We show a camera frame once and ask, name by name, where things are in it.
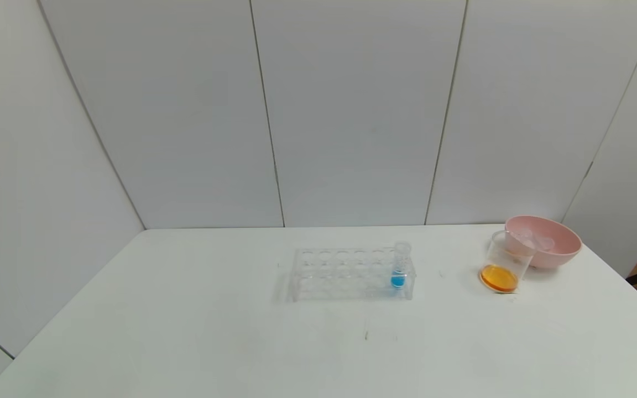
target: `plastic bowl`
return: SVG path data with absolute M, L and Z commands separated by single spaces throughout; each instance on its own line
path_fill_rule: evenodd
M 571 260 L 582 249 L 582 240 L 574 231 L 551 219 L 534 215 L 516 215 L 505 222 L 505 230 L 529 229 L 535 235 L 554 240 L 554 247 L 548 252 L 538 250 L 530 266 L 539 269 L 555 269 Z

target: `blue liquid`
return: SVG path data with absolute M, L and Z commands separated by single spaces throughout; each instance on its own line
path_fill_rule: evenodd
M 390 278 L 390 282 L 392 282 L 392 287 L 396 289 L 401 289 L 405 285 L 405 274 L 398 271 L 392 271 L 392 278 Z

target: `test tube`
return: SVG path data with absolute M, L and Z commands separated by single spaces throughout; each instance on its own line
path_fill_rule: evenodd
M 407 242 L 397 242 L 395 244 L 395 260 L 392 265 L 392 278 L 390 282 L 392 283 L 392 287 L 396 289 L 401 289 L 405 285 L 409 262 L 412 261 L 410 258 L 411 251 L 412 246 Z

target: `tabletop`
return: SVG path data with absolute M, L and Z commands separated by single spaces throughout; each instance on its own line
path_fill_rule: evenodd
M 478 280 L 502 225 L 155 229 L 0 377 L 0 397 L 637 396 L 637 292 L 584 247 L 516 294 Z M 414 299 L 286 299 L 303 247 L 412 246 Z

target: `glass beaker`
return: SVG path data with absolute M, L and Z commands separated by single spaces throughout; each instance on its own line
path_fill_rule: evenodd
M 514 292 L 535 253 L 534 247 L 524 244 L 510 232 L 495 232 L 479 274 L 481 281 L 496 292 Z

